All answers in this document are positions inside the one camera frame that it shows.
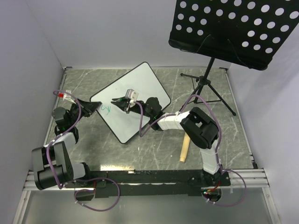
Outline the white whiteboard with black frame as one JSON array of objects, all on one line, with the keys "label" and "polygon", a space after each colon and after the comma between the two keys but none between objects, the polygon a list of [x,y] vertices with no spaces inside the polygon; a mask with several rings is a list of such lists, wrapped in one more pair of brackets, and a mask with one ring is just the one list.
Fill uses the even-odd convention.
[{"label": "white whiteboard with black frame", "polygon": [[123,101],[128,100],[129,106],[137,100],[146,102],[150,97],[156,97],[162,109],[171,103],[170,96],[147,62],[141,63],[93,94],[90,101],[102,103],[97,109],[98,114],[121,144],[126,144],[139,132],[141,117],[135,112],[127,112],[127,106],[121,109],[111,103],[114,98],[122,97]]}]

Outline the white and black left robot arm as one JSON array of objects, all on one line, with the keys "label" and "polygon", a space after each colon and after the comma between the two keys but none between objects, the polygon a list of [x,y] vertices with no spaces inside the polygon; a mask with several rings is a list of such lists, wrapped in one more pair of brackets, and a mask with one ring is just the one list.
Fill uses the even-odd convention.
[{"label": "white and black left robot arm", "polygon": [[63,187],[67,182],[76,181],[86,188],[92,183],[90,169],[85,162],[73,163],[68,150],[79,140],[76,121],[90,117],[102,105],[99,102],[79,100],[80,105],[73,103],[70,109],[57,107],[52,112],[56,123],[55,139],[49,144],[32,150],[35,185],[39,190],[54,186]]}]

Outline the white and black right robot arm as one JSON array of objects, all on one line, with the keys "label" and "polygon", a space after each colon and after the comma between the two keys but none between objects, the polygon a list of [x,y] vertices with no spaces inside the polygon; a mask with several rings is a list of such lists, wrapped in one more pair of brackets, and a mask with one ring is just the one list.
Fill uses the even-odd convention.
[{"label": "white and black right robot arm", "polygon": [[128,96],[113,98],[111,103],[122,111],[140,114],[139,136],[150,128],[155,131],[183,130],[197,147],[203,159],[204,181],[209,186],[216,185],[225,171],[218,155],[222,140],[222,131],[218,120],[206,105],[211,115],[194,107],[187,112],[165,113],[157,97],[150,97],[146,102],[134,100]]}]

